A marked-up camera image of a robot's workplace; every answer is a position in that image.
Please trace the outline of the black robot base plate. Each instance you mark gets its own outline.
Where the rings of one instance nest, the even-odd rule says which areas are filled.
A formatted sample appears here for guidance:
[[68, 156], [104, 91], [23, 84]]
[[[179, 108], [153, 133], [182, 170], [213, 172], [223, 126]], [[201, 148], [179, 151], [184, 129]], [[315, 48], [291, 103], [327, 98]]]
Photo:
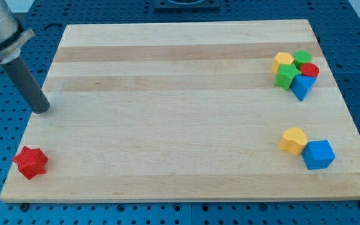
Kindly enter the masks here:
[[154, 10], [219, 9], [220, 0], [152, 0]]

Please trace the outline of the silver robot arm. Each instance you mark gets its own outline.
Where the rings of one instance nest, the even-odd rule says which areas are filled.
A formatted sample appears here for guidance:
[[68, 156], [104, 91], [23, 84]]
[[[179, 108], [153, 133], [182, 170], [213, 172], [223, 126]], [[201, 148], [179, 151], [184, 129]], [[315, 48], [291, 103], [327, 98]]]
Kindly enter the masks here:
[[6, 1], [0, 0], [0, 64], [18, 58], [21, 48], [33, 37], [33, 30], [25, 30]]

